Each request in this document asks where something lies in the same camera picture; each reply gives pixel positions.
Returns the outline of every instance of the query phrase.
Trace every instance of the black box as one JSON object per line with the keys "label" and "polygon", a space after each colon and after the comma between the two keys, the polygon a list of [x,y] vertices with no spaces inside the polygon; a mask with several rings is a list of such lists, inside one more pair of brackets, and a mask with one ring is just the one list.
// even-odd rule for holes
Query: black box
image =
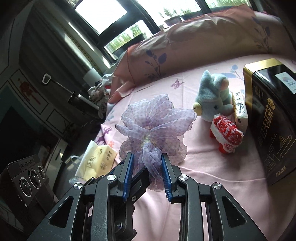
{"label": "black box", "polygon": [[274,58],[243,73],[249,129],[271,185],[296,168],[296,75]]}

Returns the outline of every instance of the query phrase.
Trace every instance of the stuffed elephant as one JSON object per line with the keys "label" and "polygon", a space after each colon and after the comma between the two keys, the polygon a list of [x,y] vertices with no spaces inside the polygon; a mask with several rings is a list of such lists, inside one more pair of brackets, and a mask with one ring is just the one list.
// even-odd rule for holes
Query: stuffed elephant
{"label": "stuffed elephant", "polygon": [[225,75],[210,74],[205,71],[200,80],[200,88],[193,104],[193,110],[198,116],[212,122],[214,115],[228,116],[233,112],[230,104],[229,81]]}

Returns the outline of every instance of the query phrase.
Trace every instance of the sheer purple fabric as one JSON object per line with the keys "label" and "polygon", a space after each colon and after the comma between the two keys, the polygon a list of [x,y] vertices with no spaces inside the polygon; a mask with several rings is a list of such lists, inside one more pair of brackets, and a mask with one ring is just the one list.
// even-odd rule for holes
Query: sheer purple fabric
{"label": "sheer purple fabric", "polygon": [[133,174],[145,166],[150,173],[149,189],[163,190],[160,156],[167,153],[173,165],[184,161],[187,147],[183,136],[195,119],[192,109],[174,109],[167,94],[130,104],[121,116],[124,126],[115,125],[128,137],[120,147],[120,159],[124,160],[126,154],[132,152],[135,155]]}

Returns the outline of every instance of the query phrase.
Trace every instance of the gold trim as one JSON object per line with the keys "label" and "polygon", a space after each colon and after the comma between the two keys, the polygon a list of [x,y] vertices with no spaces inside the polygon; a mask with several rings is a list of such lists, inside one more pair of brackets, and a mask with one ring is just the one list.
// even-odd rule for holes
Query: gold trim
{"label": "gold trim", "polygon": [[246,64],[243,69],[244,74],[244,90],[245,102],[249,116],[249,121],[252,118],[252,103],[253,103],[253,90],[252,90],[252,76],[256,71],[267,69],[273,66],[281,65],[282,63],[275,58],[261,60],[251,64]]}

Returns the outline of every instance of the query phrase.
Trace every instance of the silver screw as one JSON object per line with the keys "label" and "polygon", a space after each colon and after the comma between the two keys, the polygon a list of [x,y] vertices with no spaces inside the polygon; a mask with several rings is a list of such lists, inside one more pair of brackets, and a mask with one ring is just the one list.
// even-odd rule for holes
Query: silver screw
{"label": "silver screw", "polygon": [[116,176],[113,175],[113,174],[111,174],[111,175],[109,175],[109,176],[107,177],[107,179],[108,179],[109,181],[113,181],[113,180],[116,179]]}
{"label": "silver screw", "polygon": [[213,187],[216,189],[220,189],[220,188],[222,188],[222,185],[220,183],[214,183]]}
{"label": "silver screw", "polygon": [[75,183],[74,184],[74,189],[80,189],[82,188],[82,184],[81,183]]}
{"label": "silver screw", "polygon": [[186,176],[186,175],[181,175],[181,176],[179,176],[179,179],[180,179],[181,181],[187,181],[187,180],[188,180],[188,176]]}

